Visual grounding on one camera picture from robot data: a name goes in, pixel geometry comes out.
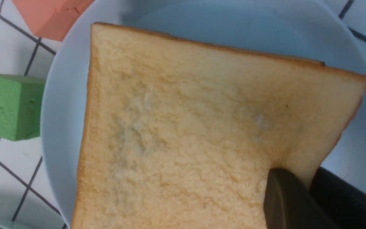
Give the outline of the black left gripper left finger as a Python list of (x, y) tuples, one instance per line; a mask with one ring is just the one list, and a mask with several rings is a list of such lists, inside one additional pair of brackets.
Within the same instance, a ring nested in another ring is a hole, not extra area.
[(268, 229), (339, 229), (290, 171), (269, 170), (263, 211)]

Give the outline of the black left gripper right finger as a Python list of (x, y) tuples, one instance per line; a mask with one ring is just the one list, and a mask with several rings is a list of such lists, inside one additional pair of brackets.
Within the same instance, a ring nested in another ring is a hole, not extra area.
[(319, 168), (310, 194), (340, 229), (366, 229), (366, 194), (337, 175)]

